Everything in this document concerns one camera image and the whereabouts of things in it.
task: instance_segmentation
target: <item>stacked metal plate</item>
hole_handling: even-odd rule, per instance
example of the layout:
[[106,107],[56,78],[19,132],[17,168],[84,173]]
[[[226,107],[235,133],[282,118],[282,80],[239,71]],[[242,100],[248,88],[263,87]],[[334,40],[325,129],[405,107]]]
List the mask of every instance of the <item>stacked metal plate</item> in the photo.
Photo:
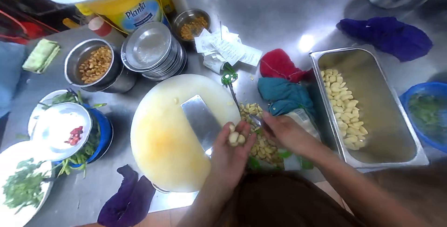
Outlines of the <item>stacked metal plate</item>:
[[180,74],[186,65],[186,51],[160,22],[142,25],[124,41],[121,59],[131,71],[154,81]]

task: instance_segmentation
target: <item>teal towel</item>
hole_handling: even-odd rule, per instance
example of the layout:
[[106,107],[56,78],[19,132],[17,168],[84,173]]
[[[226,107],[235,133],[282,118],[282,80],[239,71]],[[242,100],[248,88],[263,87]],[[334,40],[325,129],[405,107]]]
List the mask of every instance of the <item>teal towel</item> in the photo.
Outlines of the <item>teal towel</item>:
[[307,90],[299,84],[291,83],[283,78],[262,77],[257,82],[261,97],[272,104],[269,111],[273,116],[288,114],[304,108],[307,114],[315,118],[312,100]]

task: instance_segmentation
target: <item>purple towel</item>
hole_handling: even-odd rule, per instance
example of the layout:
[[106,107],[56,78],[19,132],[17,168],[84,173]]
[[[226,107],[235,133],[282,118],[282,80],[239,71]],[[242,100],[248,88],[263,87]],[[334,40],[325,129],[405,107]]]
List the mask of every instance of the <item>purple towel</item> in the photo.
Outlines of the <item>purple towel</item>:
[[98,223],[106,227],[129,227],[140,223],[148,214],[155,189],[152,183],[129,165],[117,172],[123,176],[118,192],[105,202],[98,216]]
[[390,53],[401,62],[427,55],[433,43],[422,30],[395,17],[373,17],[367,21],[340,20],[338,26],[348,35]]

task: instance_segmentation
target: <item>cleaver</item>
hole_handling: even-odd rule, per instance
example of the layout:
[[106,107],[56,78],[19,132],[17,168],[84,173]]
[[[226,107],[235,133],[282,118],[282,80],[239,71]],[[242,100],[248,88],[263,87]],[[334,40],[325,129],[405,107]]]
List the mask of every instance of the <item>cleaver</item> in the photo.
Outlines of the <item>cleaver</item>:
[[181,107],[205,154],[211,156],[214,140],[222,130],[220,123],[198,94],[181,104]]

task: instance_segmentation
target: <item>blue bowl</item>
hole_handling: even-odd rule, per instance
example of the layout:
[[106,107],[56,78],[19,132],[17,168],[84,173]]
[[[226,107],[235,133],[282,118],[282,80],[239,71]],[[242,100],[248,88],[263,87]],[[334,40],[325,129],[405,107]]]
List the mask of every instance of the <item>blue bowl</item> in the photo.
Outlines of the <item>blue bowl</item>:
[[[109,145],[112,141],[112,125],[109,121],[109,119],[100,111],[97,109],[91,108],[91,106],[84,104],[85,108],[88,109],[90,114],[96,118],[99,124],[99,130],[101,132],[101,138],[99,141],[99,145],[96,148],[96,151],[93,153],[92,156],[90,156],[87,159],[87,163],[91,163],[93,161],[96,161],[101,157],[104,152],[108,149]],[[60,164],[62,161],[53,162],[55,165]],[[70,167],[80,167],[82,164],[74,164],[72,162],[69,163]]]
[[413,96],[416,93],[423,93],[423,94],[427,94],[427,95],[433,95],[434,97],[442,97],[444,99],[447,99],[447,84],[439,83],[439,82],[427,82],[427,83],[417,84],[415,86],[410,87],[410,89],[408,89],[404,94],[402,94],[400,96],[400,101],[402,102],[405,112],[407,113],[408,118],[410,119],[410,122],[413,125],[413,128],[414,128],[417,136],[424,143],[426,143],[436,149],[439,149],[439,150],[443,151],[444,153],[447,153],[447,143],[441,144],[438,141],[430,139],[419,128],[417,128],[417,125],[414,122],[411,112],[409,110],[410,98],[411,98],[411,96]]

